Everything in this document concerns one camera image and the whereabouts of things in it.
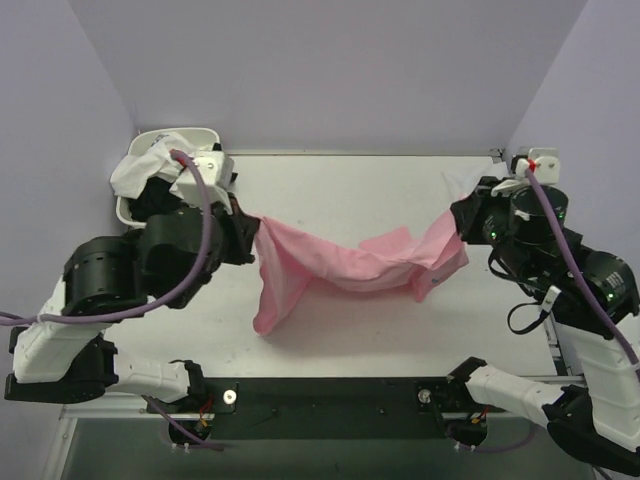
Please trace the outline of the white plastic basket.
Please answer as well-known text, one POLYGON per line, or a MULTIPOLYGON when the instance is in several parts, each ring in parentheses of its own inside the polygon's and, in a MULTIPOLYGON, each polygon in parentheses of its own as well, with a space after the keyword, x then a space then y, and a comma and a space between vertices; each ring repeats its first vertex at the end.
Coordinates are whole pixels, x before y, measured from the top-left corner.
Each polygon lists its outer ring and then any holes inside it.
POLYGON ((152 215, 202 204, 193 174, 171 157, 174 150, 192 159, 209 199, 230 206, 234 162, 217 132, 203 127, 153 130, 134 138, 111 174, 116 216, 126 226, 142 228, 152 215))

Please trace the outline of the pink t shirt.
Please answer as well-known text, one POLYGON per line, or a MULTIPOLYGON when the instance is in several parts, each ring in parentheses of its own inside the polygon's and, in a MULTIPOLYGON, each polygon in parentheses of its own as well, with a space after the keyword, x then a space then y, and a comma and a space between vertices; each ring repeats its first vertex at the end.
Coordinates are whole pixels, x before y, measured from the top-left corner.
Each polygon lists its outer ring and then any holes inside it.
POLYGON ((314 279, 357 293, 406 287, 421 302, 469 262, 449 211, 418 238, 399 227, 356 248, 264 217, 255 244, 263 286, 253 328, 262 336, 291 314, 314 279))

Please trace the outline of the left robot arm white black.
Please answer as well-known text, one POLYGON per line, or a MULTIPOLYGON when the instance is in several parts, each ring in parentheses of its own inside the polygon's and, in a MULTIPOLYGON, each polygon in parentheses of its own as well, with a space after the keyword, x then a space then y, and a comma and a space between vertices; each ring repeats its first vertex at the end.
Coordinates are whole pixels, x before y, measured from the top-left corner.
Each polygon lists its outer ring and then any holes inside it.
POLYGON ((183 309, 221 265, 253 263, 259 226, 232 198, 228 207, 183 207, 80 245, 38 316, 1 317, 11 327, 13 356, 5 399, 74 404, 115 391, 199 408, 208 396, 199 364, 137 359, 104 332, 158 307, 183 309))

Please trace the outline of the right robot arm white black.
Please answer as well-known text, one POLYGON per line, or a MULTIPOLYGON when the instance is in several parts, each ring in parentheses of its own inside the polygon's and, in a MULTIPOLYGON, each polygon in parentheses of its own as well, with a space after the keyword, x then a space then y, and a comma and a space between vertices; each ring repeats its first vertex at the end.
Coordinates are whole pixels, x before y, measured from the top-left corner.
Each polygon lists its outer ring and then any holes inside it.
POLYGON ((587 246, 567 228, 569 201, 551 186, 484 176, 451 205, 456 232, 489 248, 497 277, 517 284, 552 320, 581 371, 579 385, 528 380, 471 357, 449 380, 475 404, 544 428, 576 460, 639 473, 639 290, 620 257, 587 246))

